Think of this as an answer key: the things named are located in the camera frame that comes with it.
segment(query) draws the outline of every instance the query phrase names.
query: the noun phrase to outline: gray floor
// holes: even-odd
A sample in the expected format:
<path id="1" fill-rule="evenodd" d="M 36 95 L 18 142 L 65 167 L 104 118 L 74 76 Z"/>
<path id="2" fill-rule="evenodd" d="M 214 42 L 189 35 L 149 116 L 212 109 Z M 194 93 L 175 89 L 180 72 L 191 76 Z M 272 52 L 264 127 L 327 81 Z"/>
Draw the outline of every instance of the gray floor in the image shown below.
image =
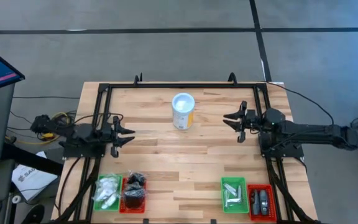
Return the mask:
<path id="1" fill-rule="evenodd" d="M 358 27 L 357 0 L 256 2 L 264 28 Z M 0 0 L 0 30 L 252 26 L 249 2 L 240 0 Z M 358 117 L 358 32 L 269 33 L 264 42 L 273 81 L 314 99 L 338 124 Z M 16 85 L 16 96 L 79 96 L 85 81 L 128 81 L 140 72 L 159 81 L 220 81 L 230 72 L 241 81 L 264 79 L 254 33 L 0 35 L 0 55 L 27 77 Z M 288 97 L 296 122 L 329 123 L 315 105 Z M 77 104 L 14 100 L 12 111 L 33 118 Z M 15 117 L 9 125 L 27 127 Z M 56 158 L 61 153 L 56 145 L 22 147 Z M 319 219 L 358 223 L 358 152 L 304 149 Z M 51 211 L 53 199 L 42 201 Z M 17 223 L 27 209 L 19 207 Z"/>

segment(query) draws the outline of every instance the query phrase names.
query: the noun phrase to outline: green plastic tray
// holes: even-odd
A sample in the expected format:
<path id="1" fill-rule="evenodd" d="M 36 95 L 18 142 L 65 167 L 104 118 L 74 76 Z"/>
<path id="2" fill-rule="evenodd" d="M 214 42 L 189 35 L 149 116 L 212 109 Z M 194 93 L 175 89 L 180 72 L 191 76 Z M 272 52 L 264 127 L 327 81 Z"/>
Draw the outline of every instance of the green plastic tray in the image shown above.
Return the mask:
<path id="1" fill-rule="evenodd" d="M 99 179 L 102 179 L 105 175 L 99 175 Z M 117 192 L 121 193 L 121 185 L 122 185 L 122 175 L 118 175 L 119 178 L 119 183 L 118 183 L 118 190 Z M 119 204 L 120 204 L 120 200 L 119 198 L 117 198 L 117 200 L 114 202 L 114 204 L 112 204 L 110 207 L 108 207 L 107 209 L 102 209 L 102 202 L 95 202 L 93 204 L 93 210 L 95 211 L 110 211 L 110 212 L 114 212 L 114 211 L 118 211 L 119 210 Z"/>
<path id="2" fill-rule="evenodd" d="M 236 190 L 238 186 L 241 186 L 241 203 L 230 203 L 229 206 L 225 207 L 224 204 L 226 202 L 224 197 L 225 187 L 223 184 L 229 184 L 234 187 Z M 222 207 L 224 213 L 249 213 L 249 204 L 248 204 L 248 193 L 247 193 L 247 184 L 246 179 L 243 177 L 222 177 L 221 181 L 221 191 L 222 191 Z M 236 198 L 233 194 L 229 193 L 229 199 Z"/>

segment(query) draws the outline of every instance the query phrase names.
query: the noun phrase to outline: white paper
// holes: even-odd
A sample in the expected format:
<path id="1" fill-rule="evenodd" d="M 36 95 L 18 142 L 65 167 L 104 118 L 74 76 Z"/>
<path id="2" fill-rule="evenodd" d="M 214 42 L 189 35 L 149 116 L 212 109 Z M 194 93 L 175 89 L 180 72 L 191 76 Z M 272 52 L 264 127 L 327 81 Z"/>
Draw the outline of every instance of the white paper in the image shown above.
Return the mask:
<path id="1" fill-rule="evenodd" d="M 47 157 L 43 151 L 38 152 L 37 156 Z M 12 173 L 12 182 L 27 201 L 32 200 L 56 178 L 56 175 L 23 165 L 18 165 Z"/>

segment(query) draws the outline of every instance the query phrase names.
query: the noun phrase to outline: red plastic tray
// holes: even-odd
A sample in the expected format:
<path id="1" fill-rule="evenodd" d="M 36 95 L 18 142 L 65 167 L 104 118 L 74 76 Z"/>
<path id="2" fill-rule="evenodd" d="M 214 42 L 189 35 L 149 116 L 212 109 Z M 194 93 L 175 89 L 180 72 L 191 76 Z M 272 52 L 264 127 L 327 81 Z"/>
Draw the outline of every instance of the red plastic tray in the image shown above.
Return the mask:
<path id="1" fill-rule="evenodd" d="M 268 215 L 253 215 L 252 214 L 252 204 L 251 204 L 251 193 L 253 190 L 266 190 L 268 195 L 268 205 L 270 207 Z M 248 201 L 249 201 L 249 216 L 250 219 L 254 222 L 276 222 L 276 207 L 273 199 L 273 188 L 270 184 L 249 184 L 247 185 L 248 191 Z"/>
<path id="2" fill-rule="evenodd" d="M 125 185 L 127 184 L 128 178 L 125 177 L 122 180 L 122 187 L 121 187 L 121 195 L 124 192 Z M 144 213 L 146 207 L 146 199 L 144 200 L 144 203 L 139 208 L 127 208 L 125 206 L 124 197 L 121 197 L 120 204 L 119 204 L 119 213 Z"/>

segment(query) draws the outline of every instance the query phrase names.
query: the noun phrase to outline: wooden table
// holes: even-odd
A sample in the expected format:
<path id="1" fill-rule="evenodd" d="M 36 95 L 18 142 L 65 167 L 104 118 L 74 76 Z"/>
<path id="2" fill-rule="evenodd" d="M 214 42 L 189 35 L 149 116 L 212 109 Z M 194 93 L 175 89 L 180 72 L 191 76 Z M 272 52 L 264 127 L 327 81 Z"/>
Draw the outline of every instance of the wooden table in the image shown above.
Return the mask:
<path id="1" fill-rule="evenodd" d="M 84 83 L 77 119 L 93 114 L 98 85 L 98 82 Z M 186 131 L 177 130 L 172 124 L 171 100 L 179 92 L 190 93 L 196 100 L 194 124 Z M 292 119 L 285 91 L 268 85 L 268 94 L 271 107 Z M 250 222 L 246 213 L 223 213 L 220 186 L 224 176 L 242 176 L 250 184 L 269 183 L 257 135 L 248 131 L 246 141 L 238 144 L 237 134 L 222 122 L 223 115 L 236 112 L 242 100 L 248 102 L 248 109 L 255 109 L 253 91 L 246 88 L 114 89 L 110 112 L 122 113 L 123 126 L 136 130 L 136 138 L 120 150 L 119 158 L 106 154 L 99 173 L 143 172 L 148 178 L 149 194 L 144 214 L 93 212 L 92 223 L 142 223 L 143 218 L 148 218 L 150 223 L 209 223 L 210 219 L 217 219 L 218 223 Z M 82 122 L 90 123 L 91 118 Z M 65 162 L 61 180 L 74 160 Z M 83 159 L 68 178 L 62 211 L 78 192 L 82 167 Z M 290 193 L 306 214 L 317 219 L 305 168 L 294 159 L 285 159 L 284 168 Z M 283 219 L 286 219 L 279 192 Z M 85 218 L 87 201 L 85 195 L 81 218 Z M 52 218 L 57 216 L 55 209 Z"/>

